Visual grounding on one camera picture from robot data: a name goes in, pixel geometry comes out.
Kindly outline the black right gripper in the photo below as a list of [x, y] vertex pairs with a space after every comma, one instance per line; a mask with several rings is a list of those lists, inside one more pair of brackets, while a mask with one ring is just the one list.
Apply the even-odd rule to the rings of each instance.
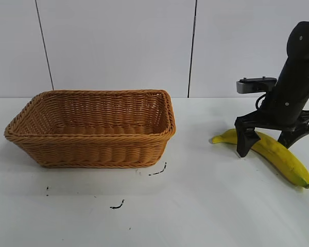
[[[286, 130], [294, 128], [309, 99], [309, 60], [287, 60], [278, 79], [271, 77], [243, 78], [237, 81], [240, 94], [264, 92], [256, 111], [235, 121], [237, 153], [245, 157], [261, 138], [255, 128]], [[282, 131], [278, 142], [289, 149], [309, 135], [309, 128]]]

